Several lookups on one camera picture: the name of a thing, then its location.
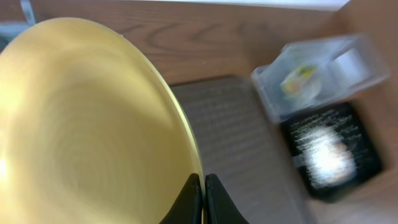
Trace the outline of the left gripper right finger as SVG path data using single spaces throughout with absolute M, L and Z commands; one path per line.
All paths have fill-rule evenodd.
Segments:
M 216 174 L 205 177 L 206 215 L 209 224 L 249 224 Z

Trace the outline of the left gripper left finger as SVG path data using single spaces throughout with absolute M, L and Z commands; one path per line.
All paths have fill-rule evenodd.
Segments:
M 160 224 L 201 224 L 202 191 L 198 174 L 190 174 L 171 209 Z

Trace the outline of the yellow round plate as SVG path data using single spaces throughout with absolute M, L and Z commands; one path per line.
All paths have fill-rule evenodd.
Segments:
M 56 18 L 1 52 L 2 223 L 160 223 L 202 172 L 178 100 L 121 34 Z

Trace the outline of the green orange snack wrapper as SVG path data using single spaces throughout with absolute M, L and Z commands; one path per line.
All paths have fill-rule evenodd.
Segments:
M 291 71 L 280 83 L 280 89 L 287 98 L 315 95 L 320 91 L 316 65 L 301 65 Z

